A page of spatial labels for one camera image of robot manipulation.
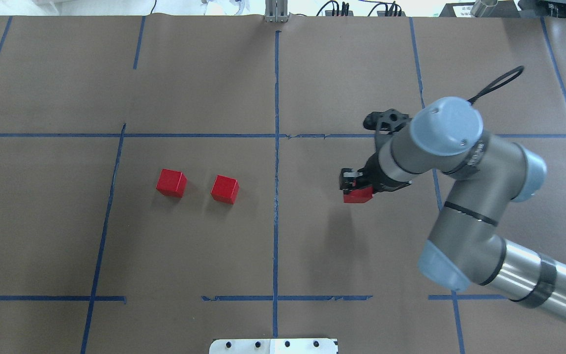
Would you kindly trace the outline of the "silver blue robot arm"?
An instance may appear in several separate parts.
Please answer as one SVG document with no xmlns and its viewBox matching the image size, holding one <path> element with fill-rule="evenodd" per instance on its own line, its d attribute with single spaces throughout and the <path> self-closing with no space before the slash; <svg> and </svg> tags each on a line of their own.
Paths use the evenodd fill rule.
<svg viewBox="0 0 566 354">
<path fill-rule="evenodd" d="M 364 126 L 375 131 L 375 152 L 363 168 L 340 171 L 344 195 L 400 190 L 430 170 L 454 180 L 418 260 L 424 276 L 454 292 L 492 288 L 566 322 L 566 265 L 496 235 L 508 205 L 543 186 L 539 155 L 485 130 L 472 103 L 452 96 L 414 117 L 373 112 Z"/>
</svg>

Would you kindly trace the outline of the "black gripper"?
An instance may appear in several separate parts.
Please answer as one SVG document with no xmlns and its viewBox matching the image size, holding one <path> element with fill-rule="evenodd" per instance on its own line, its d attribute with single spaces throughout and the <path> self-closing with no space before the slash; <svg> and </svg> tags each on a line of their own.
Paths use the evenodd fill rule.
<svg viewBox="0 0 566 354">
<path fill-rule="evenodd" d="M 362 171 L 352 168 L 340 170 L 340 191 L 351 192 L 362 189 L 364 187 L 363 177 L 373 187 L 374 193 L 393 192 L 411 185 L 411 181 L 396 181 L 384 173 L 380 167 L 378 152 L 369 157 Z"/>
</svg>

